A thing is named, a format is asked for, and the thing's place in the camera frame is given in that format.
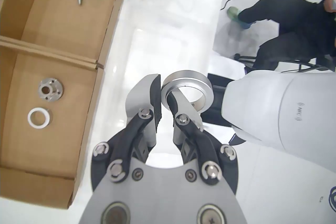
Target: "white ring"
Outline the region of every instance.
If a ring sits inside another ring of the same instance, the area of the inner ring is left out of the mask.
[[[36,111],[42,112],[44,117],[45,117],[44,123],[42,125],[39,125],[39,126],[35,125],[31,120],[31,117],[32,117],[31,115]],[[42,107],[35,107],[31,111],[29,111],[27,119],[28,119],[28,123],[31,127],[33,127],[33,128],[45,128],[45,127],[48,126],[48,124],[50,122],[50,114],[46,109],[44,109]]]

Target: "flange with holes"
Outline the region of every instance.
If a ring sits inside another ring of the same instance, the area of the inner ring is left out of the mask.
[[[38,93],[40,98],[48,102],[54,102],[63,95],[63,86],[59,80],[54,78],[46,78],[41,80]]]

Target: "person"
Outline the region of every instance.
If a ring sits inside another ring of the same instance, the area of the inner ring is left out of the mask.
[[[275,70],[279,61],[336,57],[336,0],[312,3],[306,0],[259,0],[250,8],[227,10],[244,29],[256,21],[279,23],[279,36],[259,47],[252,70]]]

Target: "silver metal ring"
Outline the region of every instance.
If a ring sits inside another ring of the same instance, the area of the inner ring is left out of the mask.
[[[175,88],[179,87],[192,87],[199,90],[203,96],[197,101],[192,102],[192,106],[198,113],[206,111],[213,102],[213,91],[211,82],[203,74],[192,71],[182,70],[170,74],[164,81],[161,90],[161,101],[166,109],[169,110],[167,104],[168,94]]]

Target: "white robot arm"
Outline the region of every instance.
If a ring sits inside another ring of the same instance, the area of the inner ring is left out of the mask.
[[[252,71],[228,84],[222,116],[246,141],[336,172],[336,74]]]

